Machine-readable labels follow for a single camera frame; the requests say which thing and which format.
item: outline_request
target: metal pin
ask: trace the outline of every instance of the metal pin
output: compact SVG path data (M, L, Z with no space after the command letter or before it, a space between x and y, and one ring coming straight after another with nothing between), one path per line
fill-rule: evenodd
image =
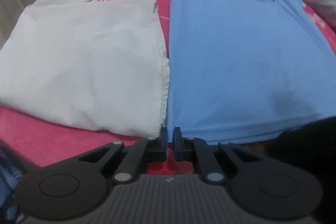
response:
M114 179L117 181L128 181L132 178L132 176L128 173L118 173L114 176Z
M219 182L224 179L224 176L220 173L210 173L207 175L207 179L213 182Z

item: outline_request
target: light blue shirt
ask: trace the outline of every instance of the light blue shirt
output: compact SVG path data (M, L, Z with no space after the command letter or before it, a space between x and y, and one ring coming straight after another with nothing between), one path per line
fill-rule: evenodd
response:
M262 141L336 115L336 57L301 0L171 0L167 128Z

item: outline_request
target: white cloth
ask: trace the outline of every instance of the white cloth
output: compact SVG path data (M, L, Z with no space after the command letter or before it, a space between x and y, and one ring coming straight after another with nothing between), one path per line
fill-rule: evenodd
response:
M0 102L71 127L158 136L168 83L156 0L38 0L0 50Z

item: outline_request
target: ribbed surface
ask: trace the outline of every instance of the ribbed surface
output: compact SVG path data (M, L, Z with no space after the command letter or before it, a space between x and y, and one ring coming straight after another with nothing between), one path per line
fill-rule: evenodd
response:
M23 224L55 223L29 218ZM130 185L114 188L108 200L92 213L58 224L262 224L240 209L221 186L211 186L198 175L142 175ZM286 224L313 224L311 218Z

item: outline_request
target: bed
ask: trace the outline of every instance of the bed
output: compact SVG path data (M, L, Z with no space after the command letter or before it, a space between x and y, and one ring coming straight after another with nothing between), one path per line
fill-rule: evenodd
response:
M170 0L157 0L157 2L160 22L168 48ZM307 5L304 5L304 9L336 52L335 33ZM113 141L123 141L125 145L132 145L137 140L136 137L117 135L108 131L93 132L52 124L3 106L0 106L0 129L0 139L4 145L25 161L38 167L70 158ZM178 164L175 162L170 151L167 162L151 164L148 172L190 173L192 167L188 163Z

